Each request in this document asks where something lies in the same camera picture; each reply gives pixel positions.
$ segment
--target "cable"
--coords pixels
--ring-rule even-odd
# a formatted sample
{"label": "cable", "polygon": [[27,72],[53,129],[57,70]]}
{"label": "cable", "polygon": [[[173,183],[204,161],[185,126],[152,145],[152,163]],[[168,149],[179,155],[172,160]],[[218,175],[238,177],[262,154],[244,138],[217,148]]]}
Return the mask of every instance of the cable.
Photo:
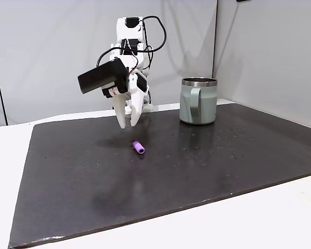
{"label": "cable", "polygon": [[149,94],[149,97],[150,97],[150,100],[149,100],[148,104],[151,104],[151,93],[150,93],[150,91],[148,91],[147,93]]}
{"label": "cable", "polygon": [[162,42],[162,44],[161,44],[158,48],[152,49],[152,50],[147,50],[147,51],[146,51],[146,50],[137,50],[137,49],[135,50],[135,49],[121,48],[121,47],[112,47],[112,48],[108,49],[106,52],[104,52],[104,53],[99,57],[96,66],[99,66],[101,59],[102,59],[106,54],[108,54],[109,52],[111,52],[111,51],[113,51],[113,50],[115,50],[115,49],[121,49],[121,50],[129,51],[129,52],[140,52],[140,53],[151,53],[151,52],[157,52],[158,50],[160,50],[160,49],[165,45],[166,40],[167,40],[166,29],[165,29],[164,25],[162,24],[161,20],[159,19],[159,17],[157,17],[157,16],[148,16],[148,17],[144,17],[144,18],[143,18],[143,21],[144,21],[144,20],[147,20],[147,19],[150,19],[150,18],[155,18],[155,19],[157,19],[157,21],[159,22],[161,28],[162,28],[163,31],[164,31],[164,41]]}
{"label": "cable", "polygon": [[[129,40],[125,39],[125,41],[127,42],[128,46],[130,47]],[[133,69],[131,69],[131,71],[129,72],[129,75],[131,75],[131,73],[138,67],[138,58],[136,57],[136,55],[133,52],[131,52],[131,54],[133,55],[133,57],[135,57],[137,62],[136,62],[136,66]]]}
{"label": "cable", "polygon": [[152,56],[151,56],[151,58],[150,58],[150,56],[149,56],[149,65],[147,66],[147,67],[144,67],[143,69],[147,69],[147,68],[149,68],[150,69],[150,66],[151,66],[151,63],[152,63],[152,60],[153,60],[153,52],[152,52]]}
{"label": "cable", "polygon": [[[142,20],[142,23],[143,23],[143,28],[144,28],[144,36],[145,36],[145,43],[146,43],[145,50],[146,50],[149,47],[149,43],[147,42],[146,26],[145,26],[144,20]],[[147,53],[147,55],[149,57],[149,62],[150,62],[151,61],[150,53]]]}

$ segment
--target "gray mug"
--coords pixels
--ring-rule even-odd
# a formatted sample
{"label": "gray mug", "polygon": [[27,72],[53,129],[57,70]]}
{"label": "gray mug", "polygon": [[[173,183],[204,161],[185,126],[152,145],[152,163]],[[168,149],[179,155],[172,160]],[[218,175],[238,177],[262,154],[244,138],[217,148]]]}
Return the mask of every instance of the gray mug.
{"label": "gray mug", "polygon": [[214,122],[217,109],[217,84],[211,78],[182,80],[180,119],[185,123],[205,125]]}

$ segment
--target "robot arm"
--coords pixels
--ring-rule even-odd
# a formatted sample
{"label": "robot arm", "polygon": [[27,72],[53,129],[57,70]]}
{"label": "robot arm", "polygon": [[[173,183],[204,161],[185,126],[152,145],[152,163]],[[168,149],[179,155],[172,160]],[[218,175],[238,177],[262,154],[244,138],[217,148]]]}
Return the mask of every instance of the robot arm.
{"label": "robot arm", "polygon": [[147,40],[145,39],[144,20],[158,17],[131,17],[120,18],[117,22],[117,44],[111,44],[110,61],[78,76],[82,93],[101,87],[104,96],[111,99],[118,122],[121,128],[125,128],[126,102],[131,105],[131,126],[135,126],[142,114],[142,109],[149,93],[147,84],[148,69],[144,68],[144,55],[149,53]]}

